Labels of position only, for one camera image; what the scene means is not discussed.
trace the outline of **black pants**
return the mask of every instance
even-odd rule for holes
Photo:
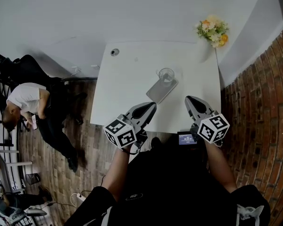
[[[40,195],[21,194],[17,195],[22,210],[28,209],[31,206],[42,205],[45,203]]]
[[[61,152],[67,159],[76,156],[76,150],[62,131],[62,122],[68,112],[67,94],[63,88],[50,92],[50,108],[45,110],[46,118],[37,117],[37,124],[44,141]]]

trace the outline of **white wall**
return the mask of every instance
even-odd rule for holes
[[[192,27],[208,14],[232,25],[230,43],[256,0],[0,0],[0,53],[41,52],[81,76],[97,76],[106,43],[195,42]]]
[[[234,44],[222,60],[218,59],[224,85],[252,64],[282,29],[283,0],[258,0]]]

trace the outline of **black shoe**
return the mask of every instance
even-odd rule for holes
[[[52,196],[49,192],[49,190],[47,189],[42,189],[40,186],[38,187],[39,188],[39,195],[41,197],[46,197],[47,201],[48,202],[51,202],[52,201]]]
[[[68,167],[69,169],[71,169],[73,172],[77,171],[77,167],[78,167],[78,155],[77,152],[75,153],[75,156],[70,157],[67,159],[68,161]]]
[[[161,145],[162,145],[162,143],[161,143],[161,141],[160,141],[160,139],[158,137],[155,137],[155,138],[152,139],[152,141],[151,141],[151,148],[159,147]]]

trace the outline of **brick wall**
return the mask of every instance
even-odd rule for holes
[[[224,149],[237,186],[254,184],[283,220],[283,33],[222,91]]]

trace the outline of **wooden floor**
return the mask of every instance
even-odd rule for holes
[[[38,130],[30,132],[23,130],[20,133],[20,160],[32,161],[33,169],[37,170],[41,176],[41,183],[32,186],[27,184],[27,193],[38,194],[38,186],[41,184],[50,190],[55,201],[71,204],[71,194],[80,193],[83,190],[90,191],[95,186],[101,185],[116,148],[107,140],[102,126],[90,124],[95,86],[96,81],[70,84],[72,93],[86,92],[88,94],[84,102],[76,108],[76,111],[81,111],[84,119],[83,125],[78,126],[70,117],[64,122],[64,132],[81,155],[79,169],[76,173],[69,170],[67,160],[59,152],[43,141]],[[126,113],[128,109],[130,108],[124,108],[123,113]],[[143,145],[142,151],[149,150],[152,138],[159,137],[164,142],[170,136],[165,133],[147,132],[147,134],[148,140]],[[72,202],[79,204],[75,195],[72,197]],[[49,207],[53,225],[63,225],[75,210],[74,207],[62,207],[58,204]]]

